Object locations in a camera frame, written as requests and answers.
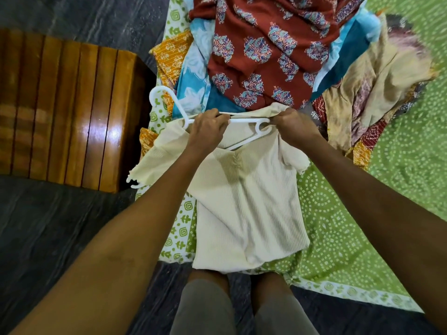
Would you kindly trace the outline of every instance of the maroon printed fabric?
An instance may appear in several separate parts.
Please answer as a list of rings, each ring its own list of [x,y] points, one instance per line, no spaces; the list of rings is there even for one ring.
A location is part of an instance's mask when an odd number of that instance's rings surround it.
[[[194,0],[190,18],[216,20],[208,73],[221,93],[247,110],[299,108],[362,1]]]

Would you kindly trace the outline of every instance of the gray shorts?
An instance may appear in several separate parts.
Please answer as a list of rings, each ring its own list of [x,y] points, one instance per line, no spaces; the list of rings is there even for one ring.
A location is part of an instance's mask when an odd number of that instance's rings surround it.
[[[292,295],[263,304],[254,321],[258,335],[318,334]],[[214,282],[193,280],[183,289],[171,335],[187,334],[237,334],[231,300]]]

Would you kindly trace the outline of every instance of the dark marble floor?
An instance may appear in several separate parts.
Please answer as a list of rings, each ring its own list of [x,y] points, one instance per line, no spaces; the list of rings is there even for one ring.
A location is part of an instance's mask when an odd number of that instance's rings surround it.
[[[169,0],[0,0],[0,27],[137,53],[162,39]],[[135,191],[112,195],[0,176],[0,334],[36,305]],[[168,334],[190,265],[160,264],[129,334]],[[254,332],[250,279],[230,275],[240,334]],[[321,334],[437,334],[424,315],[293,288]]]
[[[169,0],[0,0],[0,27],[130,50],[156,73]]]

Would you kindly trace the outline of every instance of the hand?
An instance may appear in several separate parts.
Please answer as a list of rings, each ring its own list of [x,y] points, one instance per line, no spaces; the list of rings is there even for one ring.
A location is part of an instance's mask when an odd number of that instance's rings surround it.
[[[285,142],[304,152],[311,148],[314,142],[324,140],[312,119],[293,108],[287,108],[270,118],[270,123],[276,125]]]
[[[228,114],[219,115],[216,108],[198,114],[194,118],[185,152],[201,158],[207,157],[221,142],[229,120]]]

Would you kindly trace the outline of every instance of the forearm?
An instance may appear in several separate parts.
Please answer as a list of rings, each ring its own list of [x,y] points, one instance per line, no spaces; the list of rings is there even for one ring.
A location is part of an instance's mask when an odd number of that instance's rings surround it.
[[[438,327],[446,329],[447,223],[353,165],[323,139],[305,153],[368,240]]]
[[[87,245],[15,334],[124,334],[201,158],[183,153]]]

